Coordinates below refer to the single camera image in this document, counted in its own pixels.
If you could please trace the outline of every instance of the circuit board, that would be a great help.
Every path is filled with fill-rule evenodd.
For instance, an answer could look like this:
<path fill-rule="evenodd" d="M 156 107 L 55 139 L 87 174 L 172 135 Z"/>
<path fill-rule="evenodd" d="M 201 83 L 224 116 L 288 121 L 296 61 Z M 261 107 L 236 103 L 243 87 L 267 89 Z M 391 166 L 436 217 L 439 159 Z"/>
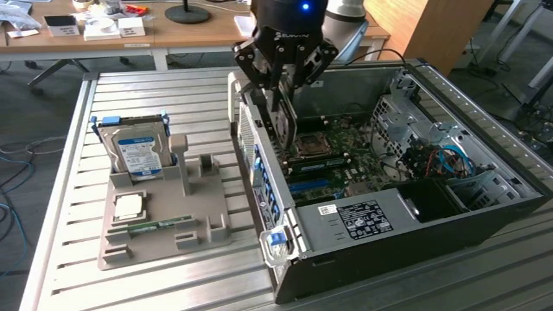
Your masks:
<path fill-rule="evenodd" d="M 292 147 L 276 153 L 297 207 L 380 191 L 397 180 L 371 149 L 363 121 L 321 119 L 305 126 L 317 130 L 299 133 Z"/>

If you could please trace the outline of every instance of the floor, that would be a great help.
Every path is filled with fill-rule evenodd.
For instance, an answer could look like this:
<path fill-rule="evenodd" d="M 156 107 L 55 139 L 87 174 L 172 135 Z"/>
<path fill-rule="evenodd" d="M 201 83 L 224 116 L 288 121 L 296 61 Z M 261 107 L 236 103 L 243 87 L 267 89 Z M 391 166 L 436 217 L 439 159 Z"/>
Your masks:
<path fill-rule="evenodd" d="M 475 37 L 475 45 L 484 41 L 496 23 L 497 20 L 492 20 L 492 22 L 481 25 Z M 552 55 L 553 45 L 529 37 L 509 61 L 511 73 L 500 71 L 493 80 L 523 88 Z M 83 63 L 95 72 L 153 70 L 153 61 L 148 56 L 137 56 L 129 59 L 132 61 L 131 66 L 123 65 L 118 58 L 84 60 Z M 233 65 L 231 53 L 215 53 L 204 56 L 201 54 L 172 56 L 169 62 L 173 62 L 172 67 L 175 68 Z M 38 63 L 46 67 L 52 62 Z M 0 63 L 0 71 L 7 65 L 8 63 Z M 35 97 L 28 92 L 26 83 L 36 74 L 38 71 L 26 68 L 23 62 L 14 62 L 11 69 L 0 74 L 0 94 L 4 95 L 0 100 L 0 145 L 11 144 L 7 148 L 22 148 L 26 145 L 24 143 L 38 141 L 46 137 L 66 135 L 68 131 L 83 74 L 78 68 L 67 66 L 40 84 L 46 91 L 44 96 Z M 493 87 L 492 83 L 481 78 L 475 78 L 467 71 L 453 71 L 449 78 L 493 113 L 499 113 L 507 107 L 516 105 L 516 101 L 505 89 L 500 88 L 499 90 L 488 91 Z M 549 90 L 544 104 L 551 105 L 552 102 L 553 90 Z M 54 150 L 60 148 L 60 146 L 62 141 L 54 141 L 44 145 L 43 150 Z M 539 152 L 543 152 L 545 157 L 549 156 L 547 148 L 539 149 Z M 26 153 L 10 155 L 10 158 L 15 160 L 28 160 L 28 157 L 30 155 Z M 11 202 L 22 216 L 28 239 L 34 244 L 39 239 L 59 161 L 60 153 L 36 156 L 34 160 L 34 177 L 24 185 L 8 193 Z M 20 168 L 22 165 L 0 161 L 0 181 L 8 179 Z M 0 224 L 0 232 L 4 232 L 6 228 L 7 223 L 4 222 Z M 22 252 L 22 237 L 15 228 L 8 238 L 0 243 L 0 271 L 12 267 L 12 264 L 22 257 Z M 26 260 L 16 268 L 22 274 L 10 275 L 0 279 L 0 310 L 18 310 L 26 285 L 26 270 L 31 266 L 32 254 L 34 247 L 30 246 Z"/>

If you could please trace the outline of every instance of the black lamp base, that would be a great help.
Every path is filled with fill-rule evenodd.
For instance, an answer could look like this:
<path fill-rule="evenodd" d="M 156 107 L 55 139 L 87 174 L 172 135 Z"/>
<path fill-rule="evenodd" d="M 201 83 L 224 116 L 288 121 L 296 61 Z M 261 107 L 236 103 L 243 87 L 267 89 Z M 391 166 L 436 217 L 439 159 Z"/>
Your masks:
<path fill-rule="evenodd" d="M 209 12 L 197 6 L 188 6 L 185 12 L 183 5 L 165 10 L 165 17 L 179 24 L 197 24 L 211 19 Z"/>

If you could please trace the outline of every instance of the aluminum table surface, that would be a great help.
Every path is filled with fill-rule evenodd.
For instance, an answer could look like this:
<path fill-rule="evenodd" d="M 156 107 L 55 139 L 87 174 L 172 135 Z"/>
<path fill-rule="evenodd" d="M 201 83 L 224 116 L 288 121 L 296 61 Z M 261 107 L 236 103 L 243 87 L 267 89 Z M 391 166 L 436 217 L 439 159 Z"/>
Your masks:
<path fill-rule="evenodd" d="M 232 70 L 107 73 L 83 82 L 20 310 L 541 310 L 553 305 L 549 206 L 476 248 L 273 304 L 228 130 Z M 171 132 L 188 135 L 185 156 L 212 152 L 220 161 L 233 243 L 100 271 L 110 160 L 87 120 L 163 109 Z"/>

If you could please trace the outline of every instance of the blue hard drive label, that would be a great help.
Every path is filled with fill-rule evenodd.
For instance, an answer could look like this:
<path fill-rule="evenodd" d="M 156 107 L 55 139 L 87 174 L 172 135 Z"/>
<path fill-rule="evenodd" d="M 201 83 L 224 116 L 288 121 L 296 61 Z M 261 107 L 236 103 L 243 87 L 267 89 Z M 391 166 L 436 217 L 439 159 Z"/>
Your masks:
<path fill-rule="evenodd" d="M 149 179 L 161 171 L 161 161 L 157 152 L 153 151 L 156 139 L 139 137 L 118 141 L 121 150 L 127 170 L 136 179 Z"/>
<path fill-rule="evenodd" d="M 339 214 L 353 240 L 393 230 L 387 215 L 375 200 L 339 207 Z"/>

